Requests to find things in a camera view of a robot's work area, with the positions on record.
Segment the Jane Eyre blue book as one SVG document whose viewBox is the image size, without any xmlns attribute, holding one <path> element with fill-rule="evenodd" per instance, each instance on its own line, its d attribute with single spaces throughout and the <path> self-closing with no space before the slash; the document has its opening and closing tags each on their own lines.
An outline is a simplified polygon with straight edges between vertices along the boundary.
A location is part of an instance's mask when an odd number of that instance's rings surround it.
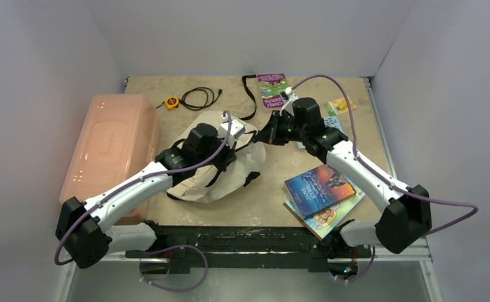
<svg viewBox="0 0 490 302">
<path fill-rule="evenodd" d="M 345 175 L 326 164 L 286 180 L 285 186 L 304 219 L 356 195 Z"/>
</svg>

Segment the beige canvas backpack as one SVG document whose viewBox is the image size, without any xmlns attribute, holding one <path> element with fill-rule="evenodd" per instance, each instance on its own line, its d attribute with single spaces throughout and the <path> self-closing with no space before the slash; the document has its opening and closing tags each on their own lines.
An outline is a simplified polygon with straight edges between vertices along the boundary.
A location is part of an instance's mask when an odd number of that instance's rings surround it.
<svg viewBox="0 0 490 302">
<path fill-rule="evenodd" d="M 231 117 L 232 126 L 241 124 L 243 134 L 236 139 L 236 159 L 220 171 L 213 165 L 199 168 L 195 175 L 167 190 L 169 198 L 178 201 L 211 203 L 248 186 L 258 178 L 266 161 L 265 145 L 254 142 L 258 128 L 243 119 Z"/>
</svg>

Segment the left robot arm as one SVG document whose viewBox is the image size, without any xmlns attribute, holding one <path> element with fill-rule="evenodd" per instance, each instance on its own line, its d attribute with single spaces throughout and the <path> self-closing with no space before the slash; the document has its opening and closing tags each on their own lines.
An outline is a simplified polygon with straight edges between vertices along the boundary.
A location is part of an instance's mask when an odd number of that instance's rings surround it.
<svg viewBox="0 0 490 302">
<path fill-rule="evenodd" d="M 125 231 L 113 231 L 114 224 L 152 196 L 192 177 L 200 167 L 213 165 L 225 171 L 236 158 L 235 145 L 244 132 L 238 120 L 218 127 L 200 123 L 185 139 L 176 141 L 119 185 L 84 201 L 69 198 L 58 218 L 55 236 L 59 245 L 54 263 L 62 266 L 75 262 L 85 269 L 99 262 L 111 248 L 142 250 L 149 257 L 162 255 L 165 240 L 146 223 Z"/>
</svg>

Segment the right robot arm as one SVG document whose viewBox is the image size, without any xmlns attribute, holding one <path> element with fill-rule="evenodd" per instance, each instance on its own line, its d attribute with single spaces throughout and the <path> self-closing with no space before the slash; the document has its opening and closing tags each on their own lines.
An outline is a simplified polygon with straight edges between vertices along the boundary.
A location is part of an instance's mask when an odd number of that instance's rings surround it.
<svg viewBox="0 0 490 302">
<path fill-rule="evenodd" d="M 256 141 L 269 145 L 301 142 L 306 151 L 347 176 L 381 212 L 376 221 L 341 224 L 331 239 L 334 253 L 346 256 L 359 245 L 381 245 L 399 254 L 432 228 L 428 191 L 395 179 L 373 163 L 365 163 L 348 136 L 327 126 L 313 98 L 289 101 L 291 110 L 273 111 Z"/>
</svg>

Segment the colourful cartoon picture book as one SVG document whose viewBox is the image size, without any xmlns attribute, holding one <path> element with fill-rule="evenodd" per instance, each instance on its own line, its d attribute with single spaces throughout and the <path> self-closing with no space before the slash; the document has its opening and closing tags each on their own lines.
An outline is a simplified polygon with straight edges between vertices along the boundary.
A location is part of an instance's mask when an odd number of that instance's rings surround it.
<svg viewBox="0 0 490 302">
<path fill-rule="evenodd" d="M 352 211 L 352 209 L 366 196 L 366 194 L 358 187 L 356 187 L 355 192 L 356 194 L 351 198 L 327 208 L 307 219 L 302 217 L 293 200 L 287 199 L 283 205 L 315 237 L 322 240 L 331 231 L 333 231 Z"/>
</svg>

